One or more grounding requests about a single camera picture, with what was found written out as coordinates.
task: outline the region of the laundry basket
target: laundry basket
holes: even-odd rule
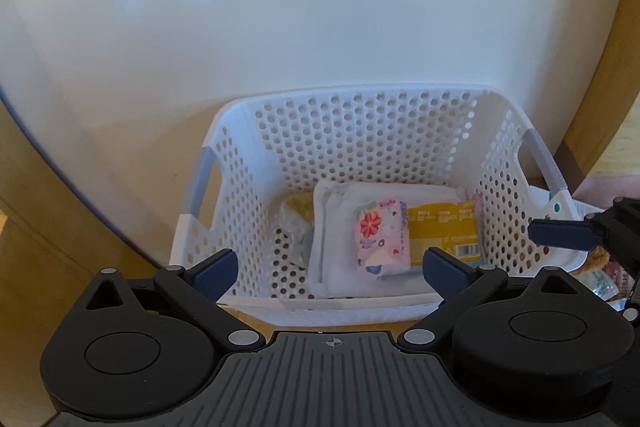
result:
[[[539,208],[518,162],[526,147],[552,198]],[[214,163],[222,183],[213,223],[197,216]],[[171,264],[191,267],[221,248],[238,254],[238,281],[221,303],[280,326],[409,320],[433,311],[436,293],[319,299],[306,270],[287,259],[277,207],[296,190],[338,181],[440,184],[482,192],[489,263],[514,276],[572,270],[585,252],[539,247],[535,217],[577,219],[564,180],[524,112],[483,86],[385,84],[296,90],[227,104],[204,140],[178,219]]]

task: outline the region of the basket handle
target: basket handle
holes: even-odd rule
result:
[[[522,136],[522,144],[533,155],[533,159],[538,164],[542,177],[545,179],[546,185],[549,187],[551,196],[555,196],[561,190],[567,190],[566,182],[562,177],[562,172],[556,165],[551,151],[546,146],[545,141],[540,133],[534,128],[528,128]]]
[[[184,195],[182,206],[180,207],[181,214],[191,214],[191,216],[198,217],[202,200],[204,199],[204,193],[207,190],[207,185],[209,185],[211,169],[217,159],[216,153],[208,145],[202,147],[200,152],[198,152],[196,165],[191,172],[187,192]]]

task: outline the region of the pink wet wipes package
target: pink wet wipes package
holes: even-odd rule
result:
[[[359,271],[377,279],[411,269],[404,202],[372,201],[356,208],[354,216]]]

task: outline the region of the yellow package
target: yellow package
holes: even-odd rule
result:
[[[422,266],[424,251],[438,247],[464,261],[480,261],[474,202],[431,203],[407,209],[411,266]]]

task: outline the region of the gray gripper base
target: gray gripper base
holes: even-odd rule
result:
[[[97,423],[60,413],[47,427]],[[409,355],[383,332],[279,333],[229,356],[198,396],[167,413],[110,427],[614,427],[602,413],[563,424],[501,416],[465,396],[438,359]]]

